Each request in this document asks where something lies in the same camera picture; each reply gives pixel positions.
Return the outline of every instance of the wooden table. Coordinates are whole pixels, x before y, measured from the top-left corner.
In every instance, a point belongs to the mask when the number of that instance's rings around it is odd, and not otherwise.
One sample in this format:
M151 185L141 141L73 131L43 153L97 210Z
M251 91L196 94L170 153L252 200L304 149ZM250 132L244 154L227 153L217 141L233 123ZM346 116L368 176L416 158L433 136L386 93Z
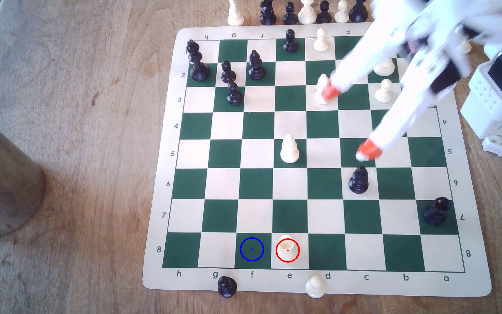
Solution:
M259 0L239 2L245 25L258 25ZM278 24L284 4L275 1ZM0 239L0 313L502 313L502 158L483 152L464 119L489 296L245 292L222 299L143 287L174 39L184 27L226 25L227 9L228 1L215 0L1 3L0 130L42 165L47 190L34 218ZM474 46L470 59L485 61L482 48ZM467 82L455 89L459 108Z

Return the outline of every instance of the green square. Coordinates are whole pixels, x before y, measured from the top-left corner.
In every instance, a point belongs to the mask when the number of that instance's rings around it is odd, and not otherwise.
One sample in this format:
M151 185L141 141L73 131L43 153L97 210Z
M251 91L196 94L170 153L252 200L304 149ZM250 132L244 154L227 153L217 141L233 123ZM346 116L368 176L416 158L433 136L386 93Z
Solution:
M243 139L272 139L274 136L274 112L243 113Z
M363 167L375 167L375 161L358 161L355 158L355 154L358 151L359 145L365 142L366 139L352 139L344 138L340 139L340 162L342 163L342 168L358 168Z
M347 92L338 96L339 110L366 110L369 108L367 84L352 85Z
M241 140L210 140L209 168L239 168Z
M308 168L308 199L342 199L340 168Z
M272 168L241 169L239 198L272 199Z
M247 72L245 74L245 86L274 86L276 80L276 62L263 62L266 71L264 78L254 80L249 77L251 66L247 62Z
M447 212L447 218L444 223L440 226L430 225L423 217L423 212L431 205L434 201L420 201L417 200L418 206L418 219L419 219L419 230L422 235L457 235L458 226L456 225L456 212L455 206L451 200L451 209Z
M412 167L446 167L443 139L408 138Z
M394 63L394 72L389 76L379 76L375 72L371 72L367 75L368 83L380 83L384 79L389 79L393 83L400 83L400 79L398 77L398 66L396 64L396 58L392 59Z
M334 52L336 59L344 58L358 44L361 36L338 36L334 38Z
M305 85L276 86L275 90L276 111L305 110Z
M305 84L317 85L321 74L324 73L330 77L334 69L336 69L336 61L334 60L305 61Z
M307 138L338 138L338 111L307 111Z
M218 63L206 63L206 66L210 69L210 75L204 81L195 81L191 77L191 68L193 63L189 63L189 69L187 70L187 87L212 87L216 86L216 68Z
M307 200L272 201L272 232L307 233Z
M346 233L381 234L381 212L377 200L344 200Z
M199 264L200 232L168 232L164 243L163 268L193 268Z
M304 61L305 38L296 38L297 50L288 53L284 50L285 38L276 39L276 61Z
M230 62L247 62L247 58L246 39L220 40L218 62L222 62L224 60Z
M310 270L346 270L343 234L309 234Z
M379 199L415 199L412 168L377 168Z
M419 235L383 235L387 272L424 272Z
M243 105L245 105L245 87L238 86L238 91L243 95L243 101L241 104L234 106L227 102L227 96L230 93L227 90L227 86L216 87L216 90L214 91L214 112L242 112Z
M235 236L234 268L270 269L270 252L272 251L271 240L271 233L237 233Z
M206 169L176 169L172 198L205 198Z
M297 149L300 150L300 157L293 164L285 163L280 158L283 139L275 139L275 168L307 168L307 140L296 139Z
M206 199L202 232L235 232L238 222L237 199Z
M212 112L183 113L181 118L180 140L207 140L210 139L210 130L213 125Z

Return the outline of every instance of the chess piece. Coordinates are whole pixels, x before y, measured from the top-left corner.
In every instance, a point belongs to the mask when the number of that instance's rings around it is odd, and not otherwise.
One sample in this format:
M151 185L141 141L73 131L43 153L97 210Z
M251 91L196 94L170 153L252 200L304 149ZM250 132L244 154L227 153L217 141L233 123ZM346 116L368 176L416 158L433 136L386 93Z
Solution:
M218 279L218 292L224 298L233 296L238 291L238 284L228 276L222 276Z
M326 285L321 278L313 276L305 284L305 291L310 297L318 299L324 295Z
M261 60L261 56L257 53L256 50L251 51L249 55L249 65L251 68L249 69L249 77L254 80L259 80L264 78L266 71L262 66L263 61Z
M356 194L363 194L369 188L369 176L367 174L367 169L363 166L357 168L350 181L348 181L348 187L350 190Z
M229 0L229 1L230 1L230 9L227 11L228 25L238 26L243 24L243 15L241 15L238 5L235 4L235 0Z
M301 3L303 3L303 8L300 10L299 13L297 13L297 19L302 24L315 23L317 16L315 15L315 11L311 6L311 4L313 4L313 0L301 0Z
M286 41L284 42L284 51L287 53L294 53L297 50L297 42L295 40L296 33L289 29L286 31Z
M338 1L338 12L334 14L336 23L346 23L348 21L348 3L346 0Z
M286 15L284 15L283 21L286 25L293 25L297 23L297 15L293 12L294 5L293 2L288 2L286 4Z
M356 0L356 4L350 10L350 13L348 16L350 17L350 20L355 23L361 23L365 22L367 20L367 16L369 15L369 12L367 12L367 9L365 8L365 5L363 4L365 0Z
M297 149L296 139L290 134L282 140L280 158L287 164L293 164L300 158L300 151Z
M189 61L193 62L191 78L198 82L206 80L210 75L210 69L201 62L202 54L199 52L199 44L190 39L187 41L186 50L189 53Z
M447 212L451 209L451 202L448 198L441 196L435 199L433 205L429 206L424 212L423 217L425 220L434 226L444 224L447 218Z
M392 82L389 79L384 79L381 81L381 88L377 89L375 92L375 99L381 103L387 103L392 98L392 92L390 88L392 87Z
M317 23L330 23L332 17L329 13L329 2L326 0L321 1L321 12L317 14Z
M329 43L326 41L326 32L323 28L317 30L317 40L313 42L313 49L322 53L327 50Z

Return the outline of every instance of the captured chess piece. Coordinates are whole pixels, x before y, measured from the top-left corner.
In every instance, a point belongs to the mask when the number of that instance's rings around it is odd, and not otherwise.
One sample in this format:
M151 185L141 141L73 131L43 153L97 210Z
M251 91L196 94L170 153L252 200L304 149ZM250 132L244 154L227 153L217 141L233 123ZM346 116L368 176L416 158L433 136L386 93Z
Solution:
M321 12L317 14L317 23L330 23L332 17L329 13L329 2L326 0L321 1Z
M293 12L294 10L293 2L288 2L286 4L286 15L283 18L284 24L293 25L297 23L297 15Z
M191 78L195 81L206 80L210 75L210 69L201 62L202 54L199 52L199 44L190 39L187 41L186 49L189 53L189 61L193 62Z
M296 33L289 29L286 31L286 41L284 42L284 51L294 53L297 50Z
M232 297L238 291L238 284L228 276L218 279L218 292L224 298Z
M361 23L365 22L367 20L367 16L369 16L369 12L367 12L367 9L365 8L365 5L363 4L365 0L356 0L356 4L350 10L350 13L348 16L350 17L350 20L352 22L356 23Z
M348 187L350 190L356 194L363 194L369 188L369 176L367 174L367 169L363 166L355 169L350 181L348 181Z
M451 209L451 202L448 198L441 196L435 199L433 205L429 206L424 212L423 217L425 220L434 226L444 224L447 218L447 212Z

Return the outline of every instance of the red circle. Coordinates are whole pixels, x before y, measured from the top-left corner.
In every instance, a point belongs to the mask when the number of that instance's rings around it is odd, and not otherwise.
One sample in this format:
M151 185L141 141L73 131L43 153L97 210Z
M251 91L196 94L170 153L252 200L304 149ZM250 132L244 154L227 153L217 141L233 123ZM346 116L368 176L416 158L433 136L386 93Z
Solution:
M297 255L296 255L296 258L295 258L295 259L292 259L291 261L284 261L283 259L281 259L281 258L280 258L280 256L278 256L278 246L279 246L279 245L280 245L280 243L281 243L282 241L284 241L284 240L290 240L290 241L293 241L293 242L297 245ZM299 244L297 244L296 240L294 240L294 239L290 239L290 238L287 238L287 239L281 239L281 240L280 240L280 242L278 242L278 244L276 245L276 248L275 248L275 253L276 253L276 257L277 257L279 260L283 261L284 263L291 263L291 262L295 261L295 260L297 259L297 257L300 255L300 245L299 245Z

